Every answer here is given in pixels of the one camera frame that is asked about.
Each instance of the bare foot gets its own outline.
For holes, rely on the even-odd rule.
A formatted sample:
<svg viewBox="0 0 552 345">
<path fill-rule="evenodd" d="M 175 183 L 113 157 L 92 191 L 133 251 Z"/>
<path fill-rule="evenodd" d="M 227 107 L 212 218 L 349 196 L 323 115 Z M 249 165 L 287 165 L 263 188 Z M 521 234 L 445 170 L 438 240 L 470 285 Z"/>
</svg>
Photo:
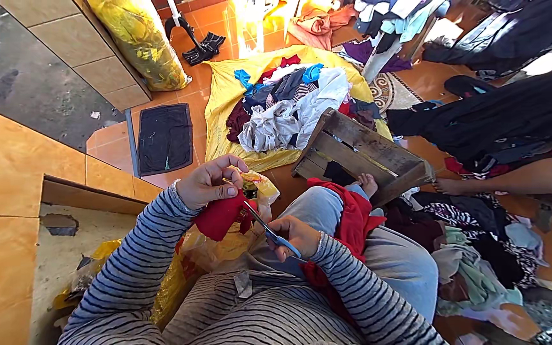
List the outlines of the bare foot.
<svg viewBox="0 0 552 345">
<path fill-rule="evenodd" d="M 466 180 L 436 179 L 433 183 L 433 187 L 438 193 L 448 195 L 470 194 L 471 191 L 466 186 Z"/>
<path fill-rule="evenodd" d="M 374 177 L 370 174 L 362 173 L 357 177 L 357 180 L 361 182 L 361 189 L 363 189 L 368 198 L 372 198 L 372 195 L 379 189 L 379 185 L 376 184 Z"/>
</svg>

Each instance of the black mat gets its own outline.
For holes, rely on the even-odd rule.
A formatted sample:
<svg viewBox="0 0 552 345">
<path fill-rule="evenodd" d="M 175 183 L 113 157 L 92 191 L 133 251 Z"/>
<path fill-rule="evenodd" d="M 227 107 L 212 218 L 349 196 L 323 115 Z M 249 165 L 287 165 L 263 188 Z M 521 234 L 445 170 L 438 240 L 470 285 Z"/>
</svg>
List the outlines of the black mat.
<svg viewBox="0 0 552 345">
<path fill-rule="evenodd" d="M 193 162 L 193 126 L 188 103 L 140 112 L 137 155 L 140 176 L 167 173 Z"/>
</svg>

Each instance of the wooden crate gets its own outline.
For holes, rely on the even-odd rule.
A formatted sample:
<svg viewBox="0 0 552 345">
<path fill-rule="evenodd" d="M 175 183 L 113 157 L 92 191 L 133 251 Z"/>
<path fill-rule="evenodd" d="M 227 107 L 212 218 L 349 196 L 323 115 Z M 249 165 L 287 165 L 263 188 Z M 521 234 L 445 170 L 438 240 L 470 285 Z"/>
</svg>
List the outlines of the wooden crate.
<svg viewBox="0 0 552 345">
<path fill-rule="evenodd" d="M 291 174 L 329 180 L 323 174 L 332 160 L 353 177 L 362 172 L 372 174 L 379 185 L 379 191 L 371 198 L 373 206 L 382 206 L 408 189 L 434 180 L 433 169 L 426 160 L 329 108 L 318 120 Z"/>
</svg>

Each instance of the light blue jeans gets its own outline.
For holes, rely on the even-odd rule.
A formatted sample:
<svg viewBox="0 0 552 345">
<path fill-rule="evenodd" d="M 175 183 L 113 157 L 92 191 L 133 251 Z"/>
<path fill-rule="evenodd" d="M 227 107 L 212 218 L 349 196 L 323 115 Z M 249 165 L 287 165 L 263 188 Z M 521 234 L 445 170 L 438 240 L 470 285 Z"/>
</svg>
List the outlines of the light blue jeans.
<svg viewBox="0 0 552 345">
<path fill-rule="evenodd" d="M 346 187 L 365 199 L 367 195 L 359 185 Z M 311 187 L 295 199 L 280 217 L 294 216 L 304 223 L 331 236 L 340 224 L 343 202 L 338 194 L 325 187 Z M 382 210 L 372 211 L 382 216 Z M 437 298 L 438 267 L 433 258 L 415 241 L 384 226 L 372 230 L 365 240 L 365 264 L 389 284 L 431 323 Z M 274 270 L 288 272 L 304 278 L 299 263 L 305 261 L 289 257 L 280 263 L 265 241 L 259 237 L 249 253 Z"/>
</svg>

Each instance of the striped sleeve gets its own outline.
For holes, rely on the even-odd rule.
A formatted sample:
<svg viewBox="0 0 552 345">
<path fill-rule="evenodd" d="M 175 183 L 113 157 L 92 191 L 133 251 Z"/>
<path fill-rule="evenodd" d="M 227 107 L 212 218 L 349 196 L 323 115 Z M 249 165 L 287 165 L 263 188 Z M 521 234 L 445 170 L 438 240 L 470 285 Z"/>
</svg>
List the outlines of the striped sleeve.
<svg viewBox="0 0 552 345">
<path fill-rule="evenodd" d="M 310 259 L 325 272 L 371 344 L 446 344 L 423 316 L 331 236 L 321 234 Z"/>
<path fill-rule="evenodd" d="M 106 343 L 130 338 L 132 343 L 163 342 L 160 336 L 155 337 L 159 332 L 149 322 L 150 309 L 176 244 L 201 211 L 188 209 L 175 185 L 162 191 L 137 216 L 133 230 L 108 258 L 73 311 L 60 344 L 103 343 L 104 336 L 110 337 Z"/>
</svg>

